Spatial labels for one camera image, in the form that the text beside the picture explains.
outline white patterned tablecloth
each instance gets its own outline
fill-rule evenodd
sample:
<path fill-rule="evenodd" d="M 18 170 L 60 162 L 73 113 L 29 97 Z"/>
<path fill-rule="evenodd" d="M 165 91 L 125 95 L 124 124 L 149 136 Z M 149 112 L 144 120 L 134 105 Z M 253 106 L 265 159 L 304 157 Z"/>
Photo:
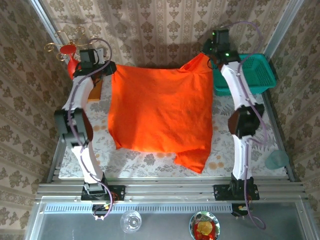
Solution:
<path fill-rule="evenodd" d="M 261 95 L 256 95 L 258 103 L 263 103 Z M 116 150 L 113 138 L 108 132 L 108 111 L 111 103 L 111 77 L 105 77 L 102 84 L 101 100 L 89 102 L 86 114 L 94 130 L 93 148 L 96 158 L 107 178 L 139 177 L 230 177 L 234 167 L 234 140 L 228 130 L 228 119 L 234 111 L 231 96 L 214 96 L 212 105 L 213 136 L 211 154 L 206 161 L 202 174 L 197 174 L 181 165 L 174 164 L 174 153 L 138 152 L 129 149 Z M 274 131 L 268 114 L 263 115 L 267 126 L 268 141 L 266 146 L 254 144 L 251 152 L 253 176 L 286 175 L 284 168 L 269 170 L 265 159 L 278 149 Z M 263 140 L 263 131 L 255 135 Z M 67 147 L 64 153 L 59 178 L 83 178 L 77 158 Z"/>

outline beige patterned wallpaper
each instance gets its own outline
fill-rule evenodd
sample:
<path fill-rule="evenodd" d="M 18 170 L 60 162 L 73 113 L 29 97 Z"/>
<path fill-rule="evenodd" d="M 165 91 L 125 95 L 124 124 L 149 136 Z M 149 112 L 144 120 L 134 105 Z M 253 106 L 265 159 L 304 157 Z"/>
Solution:
<path fill-rule="evenodd" d="M 71 81 L 28 1 L 0 1 L 0 239 L 22 239 L 35 193 L 50 167 L 53 114 Z"/>
<path fill-rule="evenodd" d="M 271 96 L 285 147 L 320 226 L 320 1 L 305 0 L 272 61 Z"/>
<path fill-rule="evenodd" d="M 179 67 L 199 53 L 212 27 L 239 20 L 256 23 L 266 47 L 289 0 L 41 0 L 58 30 L 76 38 L 84 26 L 88 36 L 110 42 L 113 61 L 139 67 Z M 258 43 L 255 29 L 231 29 L 239 52 Z"/>

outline orange cloth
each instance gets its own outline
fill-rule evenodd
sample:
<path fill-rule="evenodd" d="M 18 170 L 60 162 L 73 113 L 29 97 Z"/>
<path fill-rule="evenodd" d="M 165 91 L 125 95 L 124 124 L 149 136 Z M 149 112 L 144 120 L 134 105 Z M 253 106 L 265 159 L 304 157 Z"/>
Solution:
<path fill-rule="evenodd" d="M 176 153 L 201 173 L 210 155 L 213 73 L 199 54 L 178 69 L 117 65 L 108 128 L 116 148 Z"/>

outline plate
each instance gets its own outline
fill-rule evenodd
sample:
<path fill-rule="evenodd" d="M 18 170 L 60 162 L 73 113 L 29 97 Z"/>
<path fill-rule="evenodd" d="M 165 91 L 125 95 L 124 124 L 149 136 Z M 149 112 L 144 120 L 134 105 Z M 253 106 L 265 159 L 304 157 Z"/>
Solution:
<path fill-rule="evenodd" d="M 199 211 L 195 213 L 189 222 L 189 231 L 191 234 L 191 237 L 196 240 L 196 237 L 194 235 L 194 227 L 197 223 L 201 221 L 213 221 L 215 225 L 215 236 L 214 239 L 217 240 L 220 236 L 220 223 L 215 215 L 213 215 L 211 212 L 208 211 Z"/>

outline teal plastic basket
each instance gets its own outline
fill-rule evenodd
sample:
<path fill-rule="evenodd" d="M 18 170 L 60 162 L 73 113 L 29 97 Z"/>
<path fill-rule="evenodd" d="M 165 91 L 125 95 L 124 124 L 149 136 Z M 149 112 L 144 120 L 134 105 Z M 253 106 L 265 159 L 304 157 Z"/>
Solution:
<path fill-rule="evenodd" d="M 241 60 L 248 54 L 239 54 Z M 214 93 L 217 96 L 230 96 L 230 90 L 218 67 L 211 62 L 213 68 Z M 266 57 L 257 53 L 250 56 L 242 65 L 243 74 L 252 94 L 262 94 L 277 84 Z"/>

